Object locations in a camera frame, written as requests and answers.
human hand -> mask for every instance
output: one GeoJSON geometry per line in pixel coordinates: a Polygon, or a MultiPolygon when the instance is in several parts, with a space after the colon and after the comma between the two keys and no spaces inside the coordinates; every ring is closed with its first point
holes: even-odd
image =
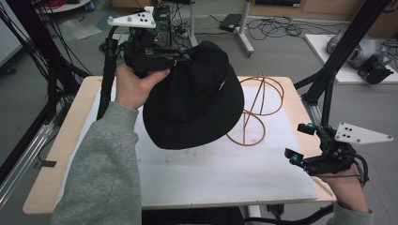
{"type": "Polygon", "coordinates": [[[355,164],[352,164],[349,170],[335,174],[320,174],[318,177],[330,186],[337,202],[342,207],[357,212],[369,213],[365,194],[359,180],[358,168],[355,164]]]}
{"type": "Polygon", "coordinates": [[[156,71],[140,79],[126,64],[118,65],[115,102],[132,109],[140,108],[146,102],[153,86],[161,82],[169,73],[170,69],[156,71]]]}

black bucket hat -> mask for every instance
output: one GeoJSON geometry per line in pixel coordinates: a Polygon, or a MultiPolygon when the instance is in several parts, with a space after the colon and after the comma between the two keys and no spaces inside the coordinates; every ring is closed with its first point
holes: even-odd
{"type": "Polygon", "coordinates": [[[226,52],[209,41],[188,52],[192,63],[174,67],[144,105],[146,131],[159,148],[211,143],[228,133],[243,112],[243,90],[226,52]]]}

black metal frame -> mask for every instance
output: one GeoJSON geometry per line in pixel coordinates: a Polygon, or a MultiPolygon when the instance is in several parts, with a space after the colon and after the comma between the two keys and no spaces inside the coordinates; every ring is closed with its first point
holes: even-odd
{"type": "Polygon", "coordinates": [[[366,0],[325,65],[314,75],[295,83],[296,89],[312,83],[308,92],[301,96],[302,101],[309,105],[316,106],[325,92],[321,127],[326,128],[329,125],[331,97],[337,72],[389,3],[390,0],[366,0]]]}
{"type": "MultiPolygon", "coordinates": [[[[55,117],[56,105],[59,100],[59,96],[57,93],[59,88],[57,86],[57,82],[61,83],[62,90],[66,95],[76,95],[79,90],[80,84],[77,83],[72,73],[77,74],[81,78],[90,76],[88,73],[72,65],[62,56],[61,52],[57,49],[53,38],[51,37],[48,29],[44,26],[31,1],[7,0],[6,2],[17,17],[17,19],[20,21],[26,33],[31,38],[31,41],[35,45],[38,54],[40,54],[40,56],[46,62],[47,71],[41,70],[40,72],[45,72],[48,75],[48,77],[46,77],[48,83],[48,102],[1,165],[0,186],[7,179],[8,174],[12,171],[18,160],[21,158],[24,151],[26,150],[26,147],[35,137],[41,126],[43,124],[48,124],[52,120],[52,118],[55,117]]],[[[35,50],[33,50],[32,47],[23,40],[20,34],[14,29],[13,25],[9,21],[7,21],[6,15],[3,14],[3,12],[1,11],[0,19],[5,22],[10,31],[21,42],[23,48],[29,53],[29,55],[33,59],[36,59],[36,53],[34,52],[35,50]]]]}

gray floor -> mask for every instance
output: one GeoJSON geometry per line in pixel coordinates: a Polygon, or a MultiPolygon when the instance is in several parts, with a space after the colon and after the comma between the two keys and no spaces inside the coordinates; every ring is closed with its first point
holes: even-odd
{"type": "MultiPolygon", "coordinates": [[[[83,25],[95,24],[103,26],[104,18],[113,12],[98,9],[88,13],[83,9],[60,13],[60,22],[82,17],[83,25]]],[[[204,27],[215,27],[215,22],[207,22],[210,17],[197,20],[197,27],[207,23],[204,27]]],[[[340,26],[329,27],[336,32],[340,26]]],[[[103,69],[103,54],[98,46],[107,36],[101,32],[87,39],[71,40],[69,47],[79,57],[91,73],[100,75],[103,69]]],[[[269,76],[283,76],[290,78],[293,83],[314,74],[322,64],[315,56],[310,46],[298,37],[268,37],[265,40],[253,40],[247,36],[255,49],[252,57],[248,58],[241,43],[233,34],[220,36],[197,36],[198,41],[211,40],[223,48],[229,55],[230,63],[237,75],[254,76],[264,71],[269,76]]],[[[17,73],[0,75],[0,162],[3,162],[9,152],[22,137],[28,126],[38,115],[46,103],[46,82],[40,77],[34,63],[29,56],[18,53],[11,62],[17,73]]],[[[335,85],[330,113],[330,124],[336,128],[338,123],[357,125],[363,128],[398,136],[398,98],[397,84],[380,85],[335,85]]],[[[305,93],[307,87],[298,90],[305,93]]],[[[398,224],[398,149],[397,141],[378,144],[356,145],[357,151],[363,155],[368,164],[370,182],[365,187],[370,207],[375,211],[375,224],[398,224]]],[[[30,169],[11,195],[5,207],[0,212],[1,224],[49,224],[49,215],[26,215],[23,213],[23,203],[38,175],[37,169],[30,169]]],[[[288,204],[285,207],[283,219],[299,219],[309,216],[319,207],[327,203],[288,204]]],[[[263,216],[267,216],[265,206],[262,207],[263,216]]],[[[315,224],[325,224],[328,217],[315,224]]]]}

gray sweater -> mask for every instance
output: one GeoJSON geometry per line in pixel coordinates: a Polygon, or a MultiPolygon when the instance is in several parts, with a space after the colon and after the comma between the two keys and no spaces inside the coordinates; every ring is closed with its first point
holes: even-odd
{"type": "MultiPolygon", "coordinates": [[[[138,111],[110,102],[87,131],[70,166],[52,224],[141,224],[141,189],[134,133],[138,111]]],[[[334,207],[330,225],[373,224],[372,214],[334,207]]]]}

